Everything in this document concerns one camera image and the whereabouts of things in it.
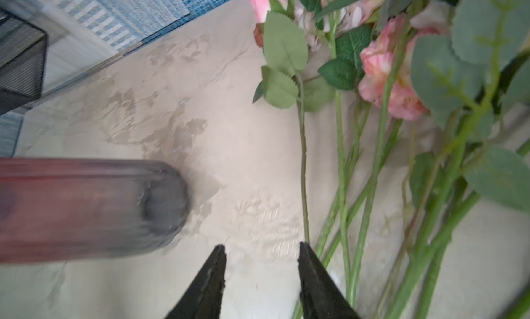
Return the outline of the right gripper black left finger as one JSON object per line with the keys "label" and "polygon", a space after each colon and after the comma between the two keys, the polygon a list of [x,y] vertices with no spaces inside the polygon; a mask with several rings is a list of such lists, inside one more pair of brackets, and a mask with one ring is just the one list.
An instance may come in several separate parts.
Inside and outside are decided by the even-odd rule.
{"label": "right gripper black left finger", "polygon": [[219,319],[225,288],[225,271],[225,246],[218,244],[165,319]]}

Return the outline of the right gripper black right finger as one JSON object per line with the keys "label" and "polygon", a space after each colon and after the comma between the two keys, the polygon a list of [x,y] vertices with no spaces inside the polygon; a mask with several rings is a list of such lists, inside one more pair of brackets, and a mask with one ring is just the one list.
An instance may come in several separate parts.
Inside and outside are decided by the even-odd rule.
{"label": "right gripper black right finger", "polygon": [[298,272],[303,318],[360,319],[306,242],[300,243]]}

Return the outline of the red ribbed glass vase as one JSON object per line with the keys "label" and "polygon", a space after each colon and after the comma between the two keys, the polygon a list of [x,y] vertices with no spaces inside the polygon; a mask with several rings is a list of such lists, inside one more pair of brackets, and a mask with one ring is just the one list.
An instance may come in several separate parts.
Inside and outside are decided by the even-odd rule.
{"label": "red ribbed glass vase", "polygon": [[186,180],[151,160],[1,160],[1,262],[147,254],[190,212]]}

